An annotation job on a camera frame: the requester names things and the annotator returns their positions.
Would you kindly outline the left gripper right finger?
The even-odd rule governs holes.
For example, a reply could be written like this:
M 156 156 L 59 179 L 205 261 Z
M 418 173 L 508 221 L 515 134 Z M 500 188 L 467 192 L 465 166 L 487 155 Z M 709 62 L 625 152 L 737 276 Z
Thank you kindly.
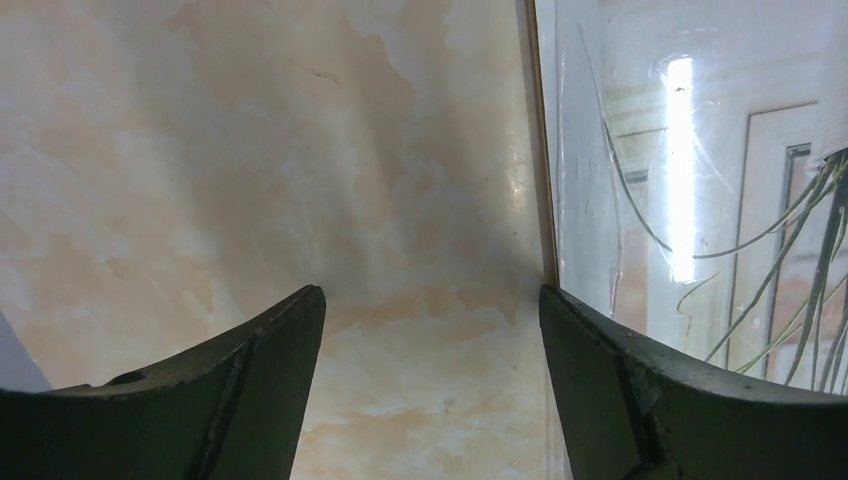
M 843 479 L 847 400 L 688 356 L 545 285 L 539 321 L 577 479 Z

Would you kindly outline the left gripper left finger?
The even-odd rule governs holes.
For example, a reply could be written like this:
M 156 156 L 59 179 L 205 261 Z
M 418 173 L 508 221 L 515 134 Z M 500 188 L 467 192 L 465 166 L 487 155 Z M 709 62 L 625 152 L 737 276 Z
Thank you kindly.
M 1 394 L 5 479 L 287 479 L 326 299 L 255 318 L 106 384 Z

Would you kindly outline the photo with glass sheet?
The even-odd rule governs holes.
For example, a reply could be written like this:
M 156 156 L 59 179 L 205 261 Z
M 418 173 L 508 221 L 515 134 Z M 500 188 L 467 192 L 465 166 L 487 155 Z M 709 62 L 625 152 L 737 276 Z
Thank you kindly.
M 847 5 L 534 1 L 561 289 L 847 400 Z

